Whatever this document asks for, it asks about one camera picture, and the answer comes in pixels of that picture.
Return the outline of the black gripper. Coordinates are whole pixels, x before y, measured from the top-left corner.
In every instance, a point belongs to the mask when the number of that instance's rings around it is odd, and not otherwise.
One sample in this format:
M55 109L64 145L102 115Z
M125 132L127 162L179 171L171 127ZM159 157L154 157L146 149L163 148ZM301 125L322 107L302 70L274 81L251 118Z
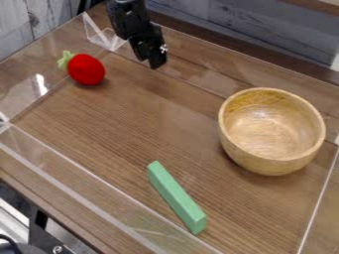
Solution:
M138 59L149 60L153 69L167 64L162 29L151 22L145 0L107 0L106 11L115 33L129 40Z

